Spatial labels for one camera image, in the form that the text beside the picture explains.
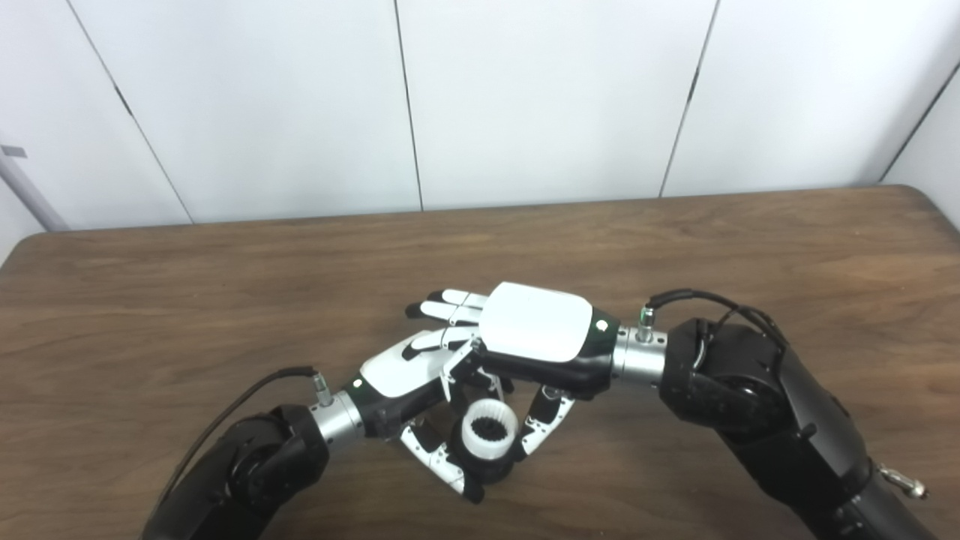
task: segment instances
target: robotic hand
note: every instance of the robotic hand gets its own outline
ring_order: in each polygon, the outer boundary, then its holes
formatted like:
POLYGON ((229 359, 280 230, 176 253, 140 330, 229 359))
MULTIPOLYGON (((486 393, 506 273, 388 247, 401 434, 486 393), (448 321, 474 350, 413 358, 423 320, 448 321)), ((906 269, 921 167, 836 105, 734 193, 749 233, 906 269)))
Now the robotic hand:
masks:
MULTIPOLYGON (((560 424, 574 399, 591 399, 620 380, 657 390, 678 418, 715 430, 759 487, 817 538, 934 539, 882 481, 914 499, 925 499, 924 486, 867 456, 850 414, 758 309, 682 289, 652 297, 638 328, 624 328, 580 297, 502 283, 490 298, 434 293, 407 313, 451 325, 411 344, 423 352, 459 345, 444 374, 472 359, 488 374, 543 384, 515 444, 517 460, 560 424), (659 308, 694 298, 729 311, 715 322, 695 318, 668 333, 653 330, 659 308), (734 314, 755 328, 728 324, 734 314)), ((452 390, 445 395, 456 402, 452 390)))
POLYGON ((881 483, 924 498, 922 484, 867 457, 846 410, 804 369, 761 311, 690 289, 656 295, 637 328, 622 327, 578 296, 502 283, 489 296, 445 290, 410 305, 410 317, 448 323, 367 360, 331 393, 311 369, 318 402, 245 418, 175 486, 204 438, 266 380, 214 422, 178 467, 143 538, 255 539, 276 510, 322 475, 331 453, 364 437, 399 439, 456 492, 479 503, 482 484, 509 474, 566 417, 612 380, 659 391, 680 419, 716 430, 760 488, 788 504, 821 539, 932 540, 881 483), (730 311, 664 333, 657 309, 702 298, 730 311), (740 314, 756 329, 727 324, 740 314), (522 428, 502 403, 512 379, 539 383, 522 428), (468 404, 465 385, 487 392, 468 404), (462 416, 447 443, 417 417, 448 402, 462 416))

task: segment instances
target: brown wood grain surface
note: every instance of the brown wood grain surface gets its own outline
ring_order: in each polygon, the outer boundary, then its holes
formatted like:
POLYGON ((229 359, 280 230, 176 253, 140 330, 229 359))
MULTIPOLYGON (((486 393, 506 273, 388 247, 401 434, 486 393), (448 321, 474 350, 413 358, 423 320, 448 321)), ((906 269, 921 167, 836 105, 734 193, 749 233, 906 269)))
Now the brown wood grain surface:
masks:
MULTIPOLYGON (((132 539, 186 447, 278 367, 339 385, 429 325, 429 291, 502 281, 634 321, 652 293, 714 290, 773 315, 871 454, 924 480, 908 502, 960 528, 960 236, 884 186, 42 234, 0 270, 0 538, 132 539)), ((665 310, 668 328, 694 314, 665 310)), ((525 412, 533 387, 509 398, 525 412)), ((309 403, 283 381, 240 411, 309 403)), ((331 459, 272 539, 809 538, 707 430, 614 387, 487 499, 456 497, 398 445, 331 459)))

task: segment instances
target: panel seam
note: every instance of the panel seam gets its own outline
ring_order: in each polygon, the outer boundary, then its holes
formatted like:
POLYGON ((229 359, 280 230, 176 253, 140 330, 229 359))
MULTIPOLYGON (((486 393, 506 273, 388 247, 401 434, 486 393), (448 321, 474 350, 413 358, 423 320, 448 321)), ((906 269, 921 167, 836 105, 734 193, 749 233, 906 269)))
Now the panel seam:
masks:
POLYGON ((910 130, 910 135, 906 136, 906 139, 903 141, 903 144, 900 146, 900 149, 894 155, 894 158, 890 160, 890 164, 887 165, 887 168, 884 169, 883 174, 880 175, 880 179, 876 181, 877 184, 882 184, 884 180, 887 179, 887 175, 890 174, 890 170, 894 168, 894 165, 897 163, 897 160, 900 159, 900 155, 903 154, 903 151, 906 150, 906 147, 910 144, 910 141, 913 140, 914 135, 917 134, 917 131, 924 124, 926 118, 930 115, 930 112, 937 105, 937 102, 940 101, 940 97, 944 95, 944 91, 947 90, 947 86, 950 86, 950 83, 956 78, 957 71, 960 70, 960 62, 953 66, 953 70, 950 71, 950 74, 947 76, 947 80, 944 81, 944 84, 940 86, 940 89, 937 91, 937 94, 933 96, 933 99, 930 101, 930 104, 926 106, 926 110, 921 114, 920 120, 917 121, 917 124, 910 130))
POLYGON ((100 54, 100 50, 97 49, 97 46, 93 43, 93 39, 90 37, 90 33, 86 30, 84 22, 80 19, 80 15, 77 14, 77 10, 73 7, 73 2, 71 0, 64 0, 66 5, 70 8, 70 11, 73 13, 73 18, 76 19, 77 24, 80 25, 80 29, 84 32, 84 37, 86 37, 86 42, 90 44, 90 48, 93 49, 93 54, 97 55, 97 60, 100 61, 100 65, 104 68, 104 72, 107 73, 107 77, 110 79, 110 83, 113 85, 113 89, 116 90, 117 96, 120 98, 121 103, 126 108, 127 112, 130 114, 130 118, 133 120, 133 125, 136 126, 136 130, 140 133, 140 137, 143 138, 143 142, 146 143, 147 148, 150 150, 151 156, 154 157, 156 166, 160 168, 160 172, 163 174, 163 178, 166 179, 167 184, 170 185, 170 189, 173 190, 174 196, 177 197, 177 201, 180 203, 180 207, 183 208, 183 213, 186 214, 188 220, 191 224, 196 224, 194 221, 193 215, 190 214, 190 210, 186 207, 186 204, 183 201, 183 197, 180 196, 180 192, 177 191, 177 187, 174 185, 173 180, 170 179, 170 175, 167 173, 166 167, 163 166, 163 163, 160 161, 160 157, 156 154, 154 150, 154 145, 150 143, 150 139, 147 138, 147 134, 144 133, 143 127, 140 126, 140 122, 136 119, 136 115, 133 114, 133 110, 130 107, 129 102, 123 93, 120 91, 120 86, 117 84, 116 80, 113 78, 113 74, 110 73, 107 63, 104 62, 104 57, 100 54))
POLYGON ((704 56, 707 55, 707 47, 710 43, 710 35, 713 33, 713 23, 716 21, 717 13, 720 11, 720 0, 713 4, 713 13, 710 14, 710 22, 707 25, 707 34, 704 36, 704 45, 700 48, 700 58, 697 59, 697 68, 693 70, 693 80, 690 81, 690 91, 686 95, 684 103, 684 112, 680 115, 680 124, 677 126, 677 134, 673 138, 673 147, 670 149, 670 158, 666 162, 666 169, 663 171, 663 180, 660 181, 660 192, 657 198, 663 197, 663 191, 666 189, 666 180, 670 176, 670 169, 673 167, 673 158, 677 155, 677 147, 680 145, 680 135, 684 132, 684 122, 686 114, 690 110, 690 103, 693 102, 693 93, 700 80, 700 68, 704 63, 704 56))
POLYGON ((400 46, 400 69, 403 71, 403 94, 407 100, 407 121, 410 123, 410 144, 414 152, 414 172, 417 175, 417 195, 420 198, 420 211, 423 211, 423 186, 420 184, 420 159, 417 156, 417 137, 414 135, 414 114, 410 107, 410 85, 407 81, 407 60, 403 53, 403 33, 400 31, 400 7, 394 0, 396 17, 396 42, 400 46))

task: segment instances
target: white wall panel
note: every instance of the white wall panel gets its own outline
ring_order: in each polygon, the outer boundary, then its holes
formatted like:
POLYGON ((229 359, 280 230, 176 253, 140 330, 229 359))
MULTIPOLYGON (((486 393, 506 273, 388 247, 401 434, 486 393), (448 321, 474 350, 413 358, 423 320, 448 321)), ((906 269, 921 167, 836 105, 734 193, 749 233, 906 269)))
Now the white wall panel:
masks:
POLYGON ((66 2, 0 0, 0 144, 70 229, 188 222, 66 2))
POLYGON ((877 182, 958 60, 956 0, 722 0, 664 195, 877 182))
POLYGON ((427 209, 655 197, 713 0, 399 0, 427 209))
POLYGON ((43 228, 0 179, 0 265, 16 244, 43 228))
POLYGON ((197 221, 419 209, 390 0, 74 0, 197 221))
POLYGON ((953 77, 883 181, 918 188, 960 228, 960 77, 953 77))

